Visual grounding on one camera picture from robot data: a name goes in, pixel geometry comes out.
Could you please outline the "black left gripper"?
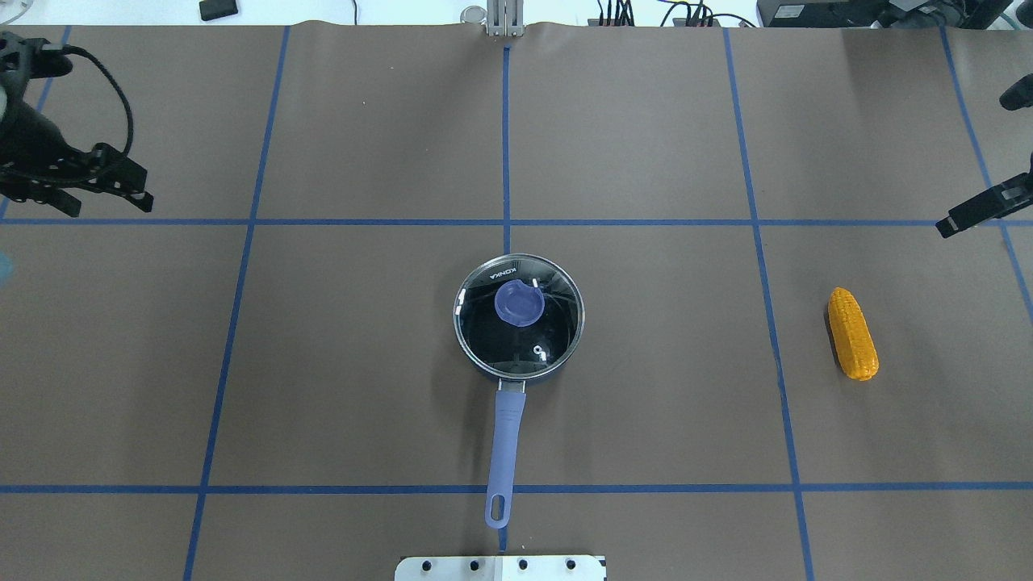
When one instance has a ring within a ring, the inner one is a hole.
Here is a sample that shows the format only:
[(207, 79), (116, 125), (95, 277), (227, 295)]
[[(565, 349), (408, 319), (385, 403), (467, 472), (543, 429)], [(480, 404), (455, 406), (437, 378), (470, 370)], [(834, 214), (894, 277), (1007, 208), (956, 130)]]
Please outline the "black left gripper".
[[(144, 213), (154, 198), (145, 190), (148, 172), (109, 144), (88, 153), (69, 146), (56, 125), (21, 97), (2, 90), (1, 194), (11, 202), (50, 207), (80, 207), (67, 188), (113, 194)], [(87, 170), (88, 179), (82, 177)]]

